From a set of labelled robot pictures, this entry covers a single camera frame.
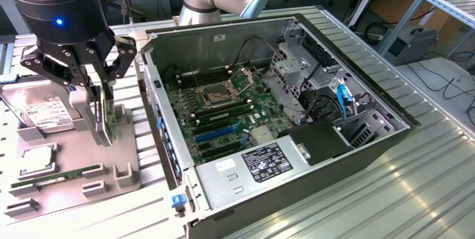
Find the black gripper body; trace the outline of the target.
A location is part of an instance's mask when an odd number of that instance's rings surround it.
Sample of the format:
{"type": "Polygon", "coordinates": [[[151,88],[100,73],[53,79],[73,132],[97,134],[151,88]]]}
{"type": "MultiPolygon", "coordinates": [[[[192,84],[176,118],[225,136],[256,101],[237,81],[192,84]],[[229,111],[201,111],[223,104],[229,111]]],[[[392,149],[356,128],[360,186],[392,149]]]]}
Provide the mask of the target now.
{"type": "Polygon", "coordinates": [[[15,0],[16,7],[39,44],[95,44],[111,51],[115,35],[104,17],[100,0],[15,0]]]}

